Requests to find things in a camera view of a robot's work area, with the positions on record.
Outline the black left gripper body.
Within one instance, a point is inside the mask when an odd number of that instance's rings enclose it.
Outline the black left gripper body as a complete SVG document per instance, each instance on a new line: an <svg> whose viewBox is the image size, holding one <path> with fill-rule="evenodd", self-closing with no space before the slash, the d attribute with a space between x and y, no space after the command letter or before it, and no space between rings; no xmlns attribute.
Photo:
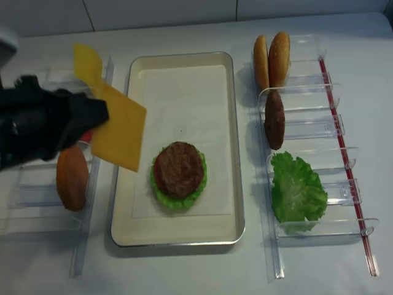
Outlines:
<svg viewBox="0 0 393 295"><path fill-rule="evenodd" d="M21 76L14 87L1 89L1 170L50 160L74 144L71 95L41 88L36 76Z"/></svg>

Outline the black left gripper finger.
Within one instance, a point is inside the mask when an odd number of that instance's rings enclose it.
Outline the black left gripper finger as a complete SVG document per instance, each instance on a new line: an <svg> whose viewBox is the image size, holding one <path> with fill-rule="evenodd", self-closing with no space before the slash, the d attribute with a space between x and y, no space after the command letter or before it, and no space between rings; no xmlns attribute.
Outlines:
<svg viewBox="0 0 393 295"><path fill-rule="evenodd" d="M109 120L104 100L90 98L85 92L60 89L64 104L61 107L60 149L75 144L83 134Z"/></svg>

